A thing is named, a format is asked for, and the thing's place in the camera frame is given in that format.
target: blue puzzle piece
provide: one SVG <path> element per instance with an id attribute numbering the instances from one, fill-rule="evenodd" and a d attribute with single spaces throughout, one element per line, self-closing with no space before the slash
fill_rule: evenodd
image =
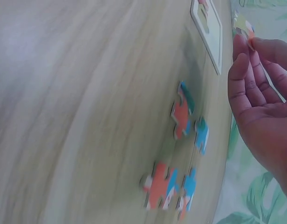
<path id="1" fill-rule="evenodd" d="M 195 145 L 201 154 L 205 154 L 205 148 L 209 138 L 209 128 L 204 118 L 200 118 L 195 122 L 194 129 L 197 132 Z"/>
<path id="2" fill-rule="evenodd" d="M 195 181 L 196 169 L 193 169 L 190 175 L 185 178 L 184 189 L 186 191 L 186 197 L 190 197 L 189 202 L 186 205 L 186 211 L 190 211 L 193 195 L 195 192 L 196 181 Z"/>

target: wood grain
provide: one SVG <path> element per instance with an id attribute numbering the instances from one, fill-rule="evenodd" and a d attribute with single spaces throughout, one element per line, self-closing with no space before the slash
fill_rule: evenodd
<path id="1" fill-rule="evenodd" d="M 229 5 L 214 2 L 228 46 Z M 183 174 L 197 167 L 184 223 L 212 221 L 230 129 L 231 50 L 217 76 L 190 5 L 0 1 L 0 224 L 176 223 L 174 206 L 143 208 L 138 183 L 155 160 Z M 204 157 L 194 133 L 173 139 L 180 79 L 196 101 L 194 117 L 209 123 Z"/>

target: fabric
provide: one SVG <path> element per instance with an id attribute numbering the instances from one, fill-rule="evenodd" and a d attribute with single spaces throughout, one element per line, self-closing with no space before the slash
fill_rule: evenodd
<path id="1" fill-rule="evenodd" d="M 287 0 L 231 0 L 258 37 L 287 42 Z M 232 120 L 225 177 L 214 224 L 287 224 L 287 198 L 252 156 Z"/>

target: puzzle piece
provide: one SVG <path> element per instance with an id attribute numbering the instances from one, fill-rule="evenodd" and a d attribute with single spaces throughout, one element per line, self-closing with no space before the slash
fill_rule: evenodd
<path id="1" fill-rule="evenodd" d="M 194 112 L 195 103 L 184 81 L 181 81 L 181 89 L 187 100 L 189 114 L 192 115 Z"/>
<path id="2" fill-rule="evenodd" d="M 168 168 L 164 163 L 158 163 L 154 167 L 153 174 L 143 176 L 141 184 L 147 192 L 145 207 L 147 210 L 162 208 L 167 210 L 171 198 L 179 191 L 176 184 L 178 171 Z"/>
<path id="3" fill-rule="evenodd" d="M 248 40 L 249 47 L 254 50 L 252 45 L 252 39 L 255 37 L 254 28 L 236 9 L 234 10 L 233 15 L 233 29 L 235 33 L 244 35 Z"/>
<path id="4" fill-rule="evenodd" d="M 178 220 L 183 220 L 186 212 L 190 211 L 196 187 L 195 174 L 196 169 L 191 169 L 190 174 L 185 176 L 182 186 L 184 192 L 177 204 L 177 210 L 179 211 Z"/>
<path id="5" fill-rule="evenodd" d="M 176 122 L 176 127 L 174 130 L 174 136 L 176 140 L 180 139 L 182 137 L 182 134 L 188 135 L 191 129 L 188 104 L 181 86 L 182 82 L 180 82 L 178 86 L 178 95 L 180 96 L 180 103 L 175 102 L 171 110 L 171 117 Z"/>
<path id="6" fill-rule="evenodd" d="M 199 149 L 202 155 L 205 154 L 205 148 L 207 146 L 209 138 L 209 127 L 204 118 L 200 118 L 199 121 L 195 121 L 194 130 L 196 131 L 195 145 Z"/>

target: leaf pattern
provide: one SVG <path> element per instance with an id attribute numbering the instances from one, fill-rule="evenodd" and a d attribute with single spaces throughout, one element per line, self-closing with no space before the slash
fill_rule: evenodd
<path id="1" fill-rule="evenodd" d="M 234 212 L 228 217 L 221 219 L 217 224 L 260 224 L 253 217 L 241 212 Z"/>
<path id="2" fill-rule="evenodd" d="M 285 7 L 287 6 L 287 0 L 239 0 L 242 7 Z"/>
<path id="3" fill-rule="evenodd" d="M 228 143 L 227 159 L 230 159 L 232 157 L 233 152 L 238 142 L 238 138 L 239 138 L 239 130 L 238 130 L 237 122 L 233 120 L 231 134 L 230 134 L 229 143 Z"/>
<path id="4" fill-rule="evenodd" d="M 287 13 L 284 13 L 283 15 L 277 17 L 275 20 L 287 20 Z"/>
<path id="5" fill-rule="evenodd" d="M 243 202 L 250 214 L 234 212 L 221 219 L 217 224 L 287 224 L 287 198 L 277 184 L 268 208 L 264 205 L 267 187 L 271 184 L 273 176 L 269 172 L 255 178 L 248 192 L 243 195 Z"/>

